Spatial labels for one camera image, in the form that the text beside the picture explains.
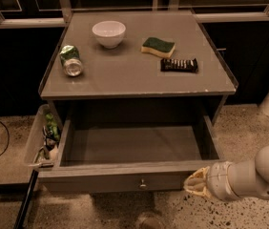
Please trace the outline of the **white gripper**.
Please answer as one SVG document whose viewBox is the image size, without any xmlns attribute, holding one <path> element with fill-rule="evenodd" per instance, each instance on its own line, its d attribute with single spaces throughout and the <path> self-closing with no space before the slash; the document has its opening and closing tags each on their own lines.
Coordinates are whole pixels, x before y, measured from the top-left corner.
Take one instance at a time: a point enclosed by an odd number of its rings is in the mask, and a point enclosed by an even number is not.
<svg viewBox="0 0 269 229">
<path fill-rule="evenodd" d="M 217 162 L 211 168 L 207 166 L 198 169 L 186 179 L 187 184 L 184 185 L 184 190 L 189 194 L 203 198 L 213 196 L 225 202 L 239 200 L 229 183 L 228 168 L 230 166 L 231 162 L 225 161 Z"/>
</svg>

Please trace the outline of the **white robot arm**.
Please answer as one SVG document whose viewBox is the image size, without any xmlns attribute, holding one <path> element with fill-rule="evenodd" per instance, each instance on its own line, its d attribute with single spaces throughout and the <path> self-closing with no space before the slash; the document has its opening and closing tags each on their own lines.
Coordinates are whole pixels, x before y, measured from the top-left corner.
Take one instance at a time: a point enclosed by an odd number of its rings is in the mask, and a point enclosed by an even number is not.
<svg viewBox="0 0 269 229">
<path fill-rule="evenodd" d="M 269 92 L 256 107 L 227 108 L 216 134 L 227 159 L 195 171 L 184 189 L 222 201 L 269 200 Z"/>
</svg>

